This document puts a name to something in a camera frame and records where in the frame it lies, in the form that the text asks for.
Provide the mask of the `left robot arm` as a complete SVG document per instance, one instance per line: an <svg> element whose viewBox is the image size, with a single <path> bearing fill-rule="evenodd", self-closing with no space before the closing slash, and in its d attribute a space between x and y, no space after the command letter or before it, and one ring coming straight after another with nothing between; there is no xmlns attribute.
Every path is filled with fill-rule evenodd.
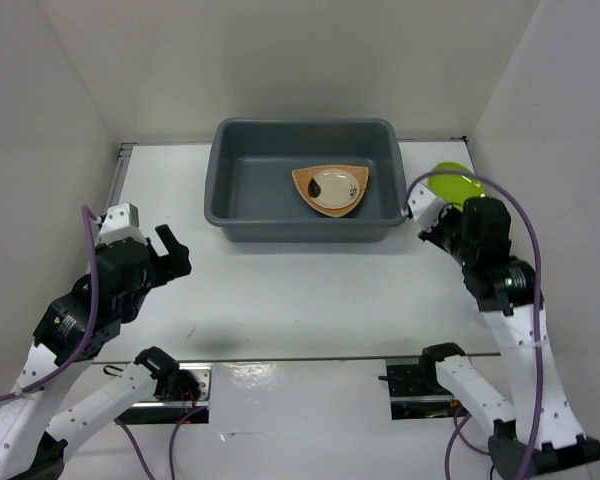
<svg viewBox="0 0 600 480"><path fill-rule="evenodd" d="M190 274L189 250L166 225L150 240L124 234L92 248L96 273L54 300L11 398L0 407L0 479L56 479L96 433L150 397L196 403L199 384L158 347L141 351L121 373L71 408L60 408L79 377L122 325L135 320L148 293Z"/></svg>

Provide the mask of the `green plastic plate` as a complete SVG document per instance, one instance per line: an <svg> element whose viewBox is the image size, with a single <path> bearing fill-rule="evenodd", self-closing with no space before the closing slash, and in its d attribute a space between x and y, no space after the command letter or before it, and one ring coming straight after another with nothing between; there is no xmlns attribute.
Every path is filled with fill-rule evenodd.
<svg viewBox="0 0 600 480"><path fill-rule="evenodd" d="M427 179L428 188L446 203L462 210L467 199L485 196L481 183L466 176L470 169L456 162L442 162L433 168L433 171L442 170L462 172L462 175L434 175Z"/></svg>

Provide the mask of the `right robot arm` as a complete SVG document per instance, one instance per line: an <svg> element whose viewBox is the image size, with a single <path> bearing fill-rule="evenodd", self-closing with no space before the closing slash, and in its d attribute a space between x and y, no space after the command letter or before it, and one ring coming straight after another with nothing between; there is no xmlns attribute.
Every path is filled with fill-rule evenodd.
<svg viewBox="0 0 600 480"><path fill-rule="evenodd" d="M454 343L423 350L418 381L430 393L451 392L488 436L495 471L504 479L561 472L600 460L562 388L546 312L534 307L535 272L511 255L511 217L498 199L473 197L456 208L418 192L409 201L419 237L452 256L492 332L508 374L506 400Z"/></svg>

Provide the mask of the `orange woven triangular basket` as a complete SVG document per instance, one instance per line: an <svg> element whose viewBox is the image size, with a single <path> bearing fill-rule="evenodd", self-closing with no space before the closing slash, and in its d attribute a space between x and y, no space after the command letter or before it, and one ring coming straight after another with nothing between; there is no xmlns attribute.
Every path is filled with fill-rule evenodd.
<svg viewBox="0 0 600 480"><path fill-rule="evenodd" d="M309 198L308 194L308 184L311 178L320 171L326 169L338 169L346 171L352 174L360 184L360 192L359 196L354 203L349 205L348 207L330 210L323 207L318 206L312 199ZM330 218L342 218L351 213L353 210L357 208L359 203L362 201L370 176L370 169L365 166L354 166L354 165L344 165L344 164L331 164L331 165L318 165L306 168L295 169L291 172L292 179L294 185L296 187L297 192L300 197L305 201L305 203L311 207L316 212L325 215Z"/></svg>

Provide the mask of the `cream ceramic plate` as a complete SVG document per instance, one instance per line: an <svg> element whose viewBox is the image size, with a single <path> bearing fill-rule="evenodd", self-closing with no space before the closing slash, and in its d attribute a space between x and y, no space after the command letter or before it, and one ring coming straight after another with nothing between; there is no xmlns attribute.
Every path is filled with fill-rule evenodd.
<svg viewBox="0 0 600 480"><path fill-rule="evenodd" d="M352 174L338 169L320 171L308 184L309 198L330 210L348 207L356 201L359 192L359 181Z"/></svg>

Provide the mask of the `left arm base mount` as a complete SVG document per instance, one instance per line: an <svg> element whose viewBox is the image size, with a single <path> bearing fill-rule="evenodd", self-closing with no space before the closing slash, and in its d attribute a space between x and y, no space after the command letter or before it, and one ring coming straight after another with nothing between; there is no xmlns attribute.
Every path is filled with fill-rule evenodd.
<svg viewBox="0 0 600 480"><path fill-rule="evenodd" d="M209 419L212 367L209 363L182 363L181 373L170 391L136 402L119 419L126 425L175 425L188 413L188 424L204 424Z"/></svg>

